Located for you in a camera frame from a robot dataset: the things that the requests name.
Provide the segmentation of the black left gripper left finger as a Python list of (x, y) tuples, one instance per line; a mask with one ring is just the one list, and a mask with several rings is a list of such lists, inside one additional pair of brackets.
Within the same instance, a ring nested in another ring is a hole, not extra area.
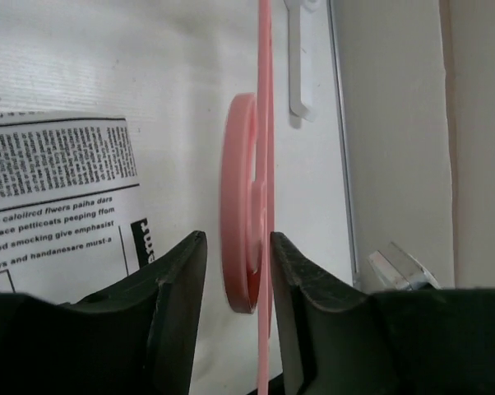
[(0, 394), (186, 394), (207, 239), (194, 231), (75, 304), (0, 294)]

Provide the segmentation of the white clothes rack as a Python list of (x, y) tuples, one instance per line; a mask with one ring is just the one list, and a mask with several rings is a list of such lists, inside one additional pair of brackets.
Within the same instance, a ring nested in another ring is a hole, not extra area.
[(289, 110), (313, 122), (316, 119), (313, 94), (313, 34), (315, 14), (325, 1), (285, 0), (288, 20)]

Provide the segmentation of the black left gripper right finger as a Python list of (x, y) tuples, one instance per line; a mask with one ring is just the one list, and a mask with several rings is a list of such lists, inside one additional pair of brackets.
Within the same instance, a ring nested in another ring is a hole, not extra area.
[(271, 235), (283, 394), (495, 394), (495, 288), (365, 294)]

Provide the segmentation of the aluminium side rail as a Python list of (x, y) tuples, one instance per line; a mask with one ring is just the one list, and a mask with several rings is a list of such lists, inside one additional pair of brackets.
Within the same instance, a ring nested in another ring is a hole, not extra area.
[(347, 217), (347, 228), (349, 232), (350, 265), (352, 271), (353, 286), (360, 287), (359, 260), (357, 259), (357, 247), (354, 228), (354, 205), (351, 194), (351, 176), (349, 167), (349, 150), (347, 144), (346, 122), (345, 122), (345, 102), (340, 68), (340, 49), (338, 43), (335, 1), (327, 2), (328, 20), (331, 31), (331, 52), (333, 68), (335, 74), (335, 93), (338, 112), (338, 127), (340, 135), (340, 155), (342, 164), (342, 177), (345, 190), (345, 207)]

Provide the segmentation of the pink clothes hanger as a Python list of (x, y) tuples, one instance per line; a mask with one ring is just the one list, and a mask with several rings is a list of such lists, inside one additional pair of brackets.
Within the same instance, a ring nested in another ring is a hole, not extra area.
[(271, 4), (258, 3), (257, 91), (237, 94), (224, 129), (220, 169), (220, 247), (230, 308), (258, 314), (257, 391), (269, 392), (272, 284), (270, 219), (274, 215), (273, 51)]

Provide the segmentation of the newspaper print trousers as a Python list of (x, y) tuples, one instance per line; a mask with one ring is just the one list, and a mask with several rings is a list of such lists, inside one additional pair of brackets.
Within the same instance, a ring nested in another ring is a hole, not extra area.
[(0, 293), (73, 302), (154, 260), (124, 117), (0, 113)]

